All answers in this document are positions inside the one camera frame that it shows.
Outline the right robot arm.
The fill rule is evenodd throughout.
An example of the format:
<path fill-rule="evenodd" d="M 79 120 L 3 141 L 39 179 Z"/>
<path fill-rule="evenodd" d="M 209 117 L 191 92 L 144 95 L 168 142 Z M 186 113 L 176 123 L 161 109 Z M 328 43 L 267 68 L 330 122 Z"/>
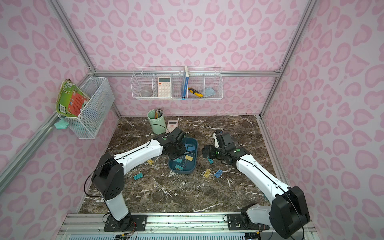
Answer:
<path fill-rule="evenodd" d="M 290 187 L 268 172 L 253 155 L 235 144 L 231 135 L 222 130 L 212 133 L 211 144 L 203 148 L 203 157 L 224 161 L 247 176 L 267 197 L 271 206 L 246 208 L 245 215 L 252 223 L 273 227 L 283 239 L 288 239 L 311 221 L 305 194 L 298 186 Z"/>

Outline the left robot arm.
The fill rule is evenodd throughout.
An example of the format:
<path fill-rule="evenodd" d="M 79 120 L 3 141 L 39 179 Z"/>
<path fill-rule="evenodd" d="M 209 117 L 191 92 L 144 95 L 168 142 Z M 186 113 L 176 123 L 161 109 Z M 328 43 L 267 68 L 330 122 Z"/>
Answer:
<path fill-rule="evenodd" d="M 101 194 L 110 216 L 119 224 L 131 223 L 131 212 L 123 197 L 125 175 L 144 162 L 167 155 L 170 160 L 187 152 L 183 139 L 186 133 L 175 128 L 172 132 L 153 137 L 130 151 L 112 156 L 105 153 L 92 173 L 92 184 Z"/>

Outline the blue binder clip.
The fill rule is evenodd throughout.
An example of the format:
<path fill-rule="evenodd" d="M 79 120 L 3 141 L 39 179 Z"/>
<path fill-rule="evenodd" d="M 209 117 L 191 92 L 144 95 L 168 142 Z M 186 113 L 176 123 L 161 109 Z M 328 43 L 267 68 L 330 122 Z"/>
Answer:
<path fill-rule="evenodd" d="M 223 171 L 222 171 L 222 170 L 218 170 L 218 171 L 214 174 L 214 176 L 215 176 L 215 178 L 219 179 L 219 178 L 222 176 L 222 174 L 223 174 Z"/>

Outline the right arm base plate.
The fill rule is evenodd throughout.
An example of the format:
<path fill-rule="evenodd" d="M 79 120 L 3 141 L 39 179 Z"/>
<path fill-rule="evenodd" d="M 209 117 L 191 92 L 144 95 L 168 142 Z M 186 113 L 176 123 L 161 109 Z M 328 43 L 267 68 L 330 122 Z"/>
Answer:
<path fill-rule="evenodd" d="M 268 225 L 252 223 L 249 218 L 244 214 L 226 214 L 224 215 L 223 220 L 228 224 L 228 228 L 230 231 L 265 231 L 270 229 L 270 226 Z"/>

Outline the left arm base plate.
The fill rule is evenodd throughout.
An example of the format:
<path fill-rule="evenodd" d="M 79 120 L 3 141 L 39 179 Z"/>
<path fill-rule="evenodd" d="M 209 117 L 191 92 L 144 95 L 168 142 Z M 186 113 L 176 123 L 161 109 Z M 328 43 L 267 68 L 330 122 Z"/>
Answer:
<path fill-rule="evenodd" d="M 117 221 L 113 216 L 108 216 L 104 232 L 144 232 L 147 225 L 148 215 L 128 215 Z"/>

